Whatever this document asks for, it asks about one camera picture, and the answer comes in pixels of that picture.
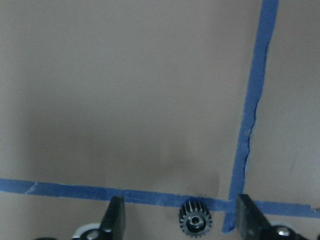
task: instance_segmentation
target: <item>blue tape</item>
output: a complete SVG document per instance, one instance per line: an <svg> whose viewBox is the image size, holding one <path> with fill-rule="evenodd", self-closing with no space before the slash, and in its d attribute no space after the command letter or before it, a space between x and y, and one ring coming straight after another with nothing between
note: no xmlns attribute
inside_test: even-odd
<svg viewBox="0 0 320 240"><path fill-rule="evenodd" d="M250 136L255 125L256 110L264 86L267 52L276 23L278 3L278 0L263 0L262 2L229 190L229 201L234 205L237 195L241 194L245 187L245 168L250 153ZM226 214L222 231L228 233L234 226L234 214Z"/></svg>
<svg viewBox="0 0 320 240"><path fill-rule="evenodd" d="M127 203L178 208L180 208L182 203L187 200L199 199L204 202L211 211L231 211L227 201L208 197L195 197L191 195L177 195L172 193L116 189L109 187L32 182L4 178L0 178L0 192L100 201L110 201L113 196L122 195Z"/></svg>

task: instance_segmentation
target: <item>gear hub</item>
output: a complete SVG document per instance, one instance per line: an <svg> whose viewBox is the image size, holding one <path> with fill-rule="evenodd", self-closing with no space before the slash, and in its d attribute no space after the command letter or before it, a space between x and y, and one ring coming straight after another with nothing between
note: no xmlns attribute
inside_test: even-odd
<svg viewBox="0 0 320 240"><path fill-rule="evenodd" d="M209 231L212 218L205 204L199 200L189 200L180 209L179 222L185 234L197 238Z"/></svg>

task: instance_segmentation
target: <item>black gear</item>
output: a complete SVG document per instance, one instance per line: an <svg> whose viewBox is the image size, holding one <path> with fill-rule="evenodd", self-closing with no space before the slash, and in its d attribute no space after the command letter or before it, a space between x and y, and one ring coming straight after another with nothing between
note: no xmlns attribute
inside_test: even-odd
<svg viewBox="0 0 320 240"><path fill-rule="evenodd" d="M189 200L180 209L179 222L185 234L197 238L209 231L212 218L205 204L199 200Z"/></svg>

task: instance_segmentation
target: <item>painter's tape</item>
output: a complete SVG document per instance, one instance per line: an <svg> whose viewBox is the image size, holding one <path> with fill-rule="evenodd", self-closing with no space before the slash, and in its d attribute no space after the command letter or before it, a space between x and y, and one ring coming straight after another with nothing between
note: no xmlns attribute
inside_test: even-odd
<svg viewBox="0 0 320 240"><path fill-rule="evenodd" d="M110 201L113 196L124 196L124 200L127 203L178 208L180 208L187 200L199 199L205 203L211 211L230 211L227 201L208 197L195 197L190 195L177 195L172 193L109 187L32 182L4 178L0 178L0 192L100 201Z"/></svg>
<svg viewBox="0 0 320 240"><path fill-rule="evenodd" d="M237 195L241 194L245 187L245 168L250 153L250 136L255 125L256 110L264 86L267 52L276 23L278 4L278 0L263 0L262 2L229 189L229 201L233 205L235 205ZM235 227L235 223L235 215L226 214L222 231L230 232Z"/></svg>

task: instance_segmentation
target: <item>metal bolt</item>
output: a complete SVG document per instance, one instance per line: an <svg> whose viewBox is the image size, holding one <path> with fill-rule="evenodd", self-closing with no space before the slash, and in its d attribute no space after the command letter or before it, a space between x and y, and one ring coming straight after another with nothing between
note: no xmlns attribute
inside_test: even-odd
<svg viewBox="0 0 320 240"><path fill-rule="evenodd" d="M289 228L287 228L285 226L277 227L276 232L278 233L278 235L283 236L283 237L290 236L290 230L289 230Z"/></svg>
<svg viewBox="0 0 320 240"><path fill-rule="evenodd" d="M96 229L86 235L87 240L95 240L97 237L99 237L99 231Z"/></svg>

